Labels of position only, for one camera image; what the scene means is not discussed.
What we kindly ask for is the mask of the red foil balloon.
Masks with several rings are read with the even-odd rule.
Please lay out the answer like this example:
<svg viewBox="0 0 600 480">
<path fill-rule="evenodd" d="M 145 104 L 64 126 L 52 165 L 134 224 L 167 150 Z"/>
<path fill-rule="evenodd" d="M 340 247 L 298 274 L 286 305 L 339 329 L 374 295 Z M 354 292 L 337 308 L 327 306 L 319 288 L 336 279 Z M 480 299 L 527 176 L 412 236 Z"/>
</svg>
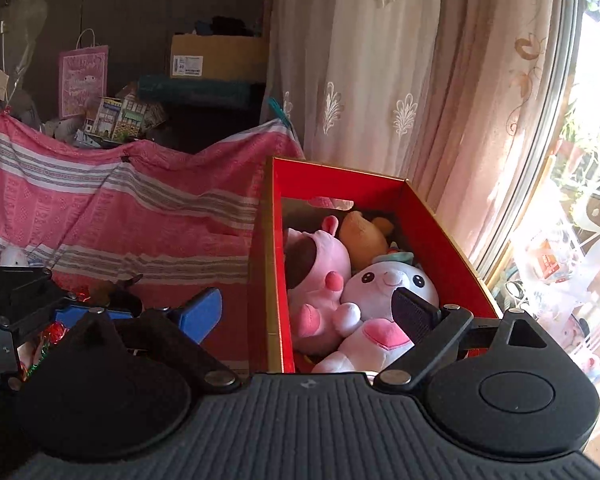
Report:
<svg viewBox="0 0 600 480">
<path fill-rule="evenodd" d="M 55 282 L 20 297 L 23 315 L 14 335 L 22 382 L 82 318 L 91 298 L 92 291 L 87 285 L 61 290 Z"/>
</svg>

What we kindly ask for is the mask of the panda plush toy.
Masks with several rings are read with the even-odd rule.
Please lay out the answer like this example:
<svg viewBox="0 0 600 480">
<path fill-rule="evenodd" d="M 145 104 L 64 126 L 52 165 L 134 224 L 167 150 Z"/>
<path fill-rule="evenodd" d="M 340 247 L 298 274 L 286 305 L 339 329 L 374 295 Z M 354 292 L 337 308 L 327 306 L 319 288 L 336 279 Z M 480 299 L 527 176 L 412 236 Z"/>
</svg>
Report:
<svg viewBox="0 0 600 480">
<path fill-rule="evenodd" d="M 108 310 L 126 312 L 137 318 L 143 312 L 142 300 L 131 292 L 131 288 L 143 278 L 135 274 L 126 280 L 99 281 L 88 286 L 87 304 L 105 307 Z"/>
</svg>

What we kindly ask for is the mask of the white pink bunny plush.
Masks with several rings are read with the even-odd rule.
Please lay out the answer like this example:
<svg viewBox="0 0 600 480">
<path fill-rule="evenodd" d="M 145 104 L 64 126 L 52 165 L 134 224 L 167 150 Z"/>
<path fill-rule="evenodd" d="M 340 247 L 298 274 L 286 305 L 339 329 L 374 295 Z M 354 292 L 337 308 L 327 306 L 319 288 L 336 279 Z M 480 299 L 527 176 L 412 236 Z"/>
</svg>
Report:
<svg viewBox="0 0 600 480">
<path fill-rule="evenodd" d="M 347 281 L 334 314 L 342 341 L 313 367 L 315 373 L 377 374 L 413 347 L 394 322 L 393 293 L 406 288 L 434 307 L 439 296 L 424 270 L 412 266 L 411 261 L 411 255 L 378 256 Z"/>
</svg>

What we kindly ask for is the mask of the brown bear plush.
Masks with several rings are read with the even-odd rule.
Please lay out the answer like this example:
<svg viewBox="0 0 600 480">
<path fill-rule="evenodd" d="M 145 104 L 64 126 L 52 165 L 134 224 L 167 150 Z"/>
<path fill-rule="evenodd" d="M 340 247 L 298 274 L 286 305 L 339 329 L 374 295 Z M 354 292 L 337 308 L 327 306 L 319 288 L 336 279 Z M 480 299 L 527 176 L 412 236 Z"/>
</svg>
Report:
<svg viewBox="0 0 600 480">
<path fill-rule="evenodd" d="M 362 270 L 376 257 L 385 255 L 393 230 L 392 222 L 384 217 L 367 220 L 361 211 L 350 211 L 339 228 L 339 239 L 347 248 L 353 270 Z"/>
</svg>

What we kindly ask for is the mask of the red cardboard box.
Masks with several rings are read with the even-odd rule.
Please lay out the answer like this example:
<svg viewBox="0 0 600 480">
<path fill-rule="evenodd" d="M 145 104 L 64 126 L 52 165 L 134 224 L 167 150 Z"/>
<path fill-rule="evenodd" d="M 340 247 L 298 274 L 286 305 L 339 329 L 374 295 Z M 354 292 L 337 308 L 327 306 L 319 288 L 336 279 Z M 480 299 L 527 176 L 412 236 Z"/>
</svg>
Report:
<svg viewBox="0 0 600 480">
<path fill-rule="evenodd" d="M 291 343 L 284 269 L 284 229 L 314 231 L 335 208 L 318 209 L 320 198 L 350 200 L 362 212 L 394 222 L 402 246 L 434 281 L 442 304 L 458 304 L 495 318 L 496 305 L 460 248 L 407 180 L 285 157 L 265 165 L 252 232 L 248 281 L 248 356 L 253 372 L 293 373 L 300 365 Z"/>
</svg>

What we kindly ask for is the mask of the pink striped cloth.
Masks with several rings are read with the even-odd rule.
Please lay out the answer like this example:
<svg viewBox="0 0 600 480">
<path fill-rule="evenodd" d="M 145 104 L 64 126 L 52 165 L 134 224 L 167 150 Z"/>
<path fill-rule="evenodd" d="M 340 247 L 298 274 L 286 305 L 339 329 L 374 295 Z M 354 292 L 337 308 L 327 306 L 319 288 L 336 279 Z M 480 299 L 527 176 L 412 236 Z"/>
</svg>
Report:
<svg viewBox="0 0 600 480">
<path fill-rule="evenodd" d="M 248 366 L 247 282 L 266 161 L 298 158 L 278 120 L 189 155 L 150 141 L 80 150 L 0 116 L 0 255 L 18 247 L 56 283 L 85 292 L 134 278 L 145 307 L 222 292 L 204 344 Z"/>
</svg>

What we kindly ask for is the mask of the pink plush with brown face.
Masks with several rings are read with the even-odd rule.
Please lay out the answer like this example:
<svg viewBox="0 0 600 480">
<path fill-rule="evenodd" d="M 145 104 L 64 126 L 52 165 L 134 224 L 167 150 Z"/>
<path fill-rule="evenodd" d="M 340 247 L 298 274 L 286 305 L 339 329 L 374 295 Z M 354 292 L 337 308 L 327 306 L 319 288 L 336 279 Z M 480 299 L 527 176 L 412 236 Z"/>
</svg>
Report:
<svg viewBox="0 0 600 480">
<path fill-rule="evenodd" d="M 323 219 L 312 232 L 286 231 L 284 269 L 294 348 L 309 356 L 324 356 L 340 345 L 332 316 L 351 278 L 349 252 L 336 237 L 339 220 Z"/>
</svg>

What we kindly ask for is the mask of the colourful small boxes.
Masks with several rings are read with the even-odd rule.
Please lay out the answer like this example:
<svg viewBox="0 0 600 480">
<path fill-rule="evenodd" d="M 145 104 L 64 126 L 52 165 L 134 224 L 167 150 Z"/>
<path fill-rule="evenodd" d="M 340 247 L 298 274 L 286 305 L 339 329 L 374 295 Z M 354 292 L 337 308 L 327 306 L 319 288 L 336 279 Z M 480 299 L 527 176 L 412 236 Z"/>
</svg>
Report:
<svg viewBox="0 0 600 480">
<path fill-rule="evenodd" d="M 115 144 L 142 138 L 166 121 L 159 103 L 147 103 L 133 93 L 122 99 L 104 96 L 85 115 L 83 131 L 88 136 Z"/>
</svg>

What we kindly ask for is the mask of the pink gift bag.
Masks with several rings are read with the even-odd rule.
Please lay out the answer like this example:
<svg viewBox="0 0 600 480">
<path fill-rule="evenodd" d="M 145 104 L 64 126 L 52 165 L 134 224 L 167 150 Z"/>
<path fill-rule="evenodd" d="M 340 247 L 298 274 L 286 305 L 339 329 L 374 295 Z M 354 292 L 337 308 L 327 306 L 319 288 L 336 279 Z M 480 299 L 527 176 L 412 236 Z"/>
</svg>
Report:
<svg viewBox="0 0 600 480">
<path fill-rule="evenodd" d="M 80 116 L 107 92 L 109 47 L 98 44 L 91 27 L 80 32 L 72 50 L 58 55 L 58 115 Z"/>
</svg>

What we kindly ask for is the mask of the sheer embroidered curtain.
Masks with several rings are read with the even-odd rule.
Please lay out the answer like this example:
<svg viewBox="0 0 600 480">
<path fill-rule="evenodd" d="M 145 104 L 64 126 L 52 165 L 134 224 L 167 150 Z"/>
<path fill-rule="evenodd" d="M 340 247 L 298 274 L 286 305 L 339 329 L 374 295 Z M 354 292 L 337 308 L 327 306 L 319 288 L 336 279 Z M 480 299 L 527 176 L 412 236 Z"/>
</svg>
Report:
<svg viewBox="0 0 600 480">
<path fill-rule="evenodd" d="M 562 0 L 274 0 L 266 93 L 316 162 L 411 181 L 472 262 L 539 130 Z"/>
</svg>

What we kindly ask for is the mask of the brown cardboard box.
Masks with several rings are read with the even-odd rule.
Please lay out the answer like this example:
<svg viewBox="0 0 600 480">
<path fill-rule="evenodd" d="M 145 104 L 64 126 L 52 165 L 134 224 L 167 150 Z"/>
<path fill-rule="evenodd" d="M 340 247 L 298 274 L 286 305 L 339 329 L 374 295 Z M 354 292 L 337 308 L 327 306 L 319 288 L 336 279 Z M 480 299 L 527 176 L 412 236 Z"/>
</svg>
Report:
<svg viewBox="0 0 600 480">
<path fill-rule="evenodd" d="M 169 76 L 174 79 L 265 82 L 268 43 L 245 36 L 172 37 Z"/>
</svg>

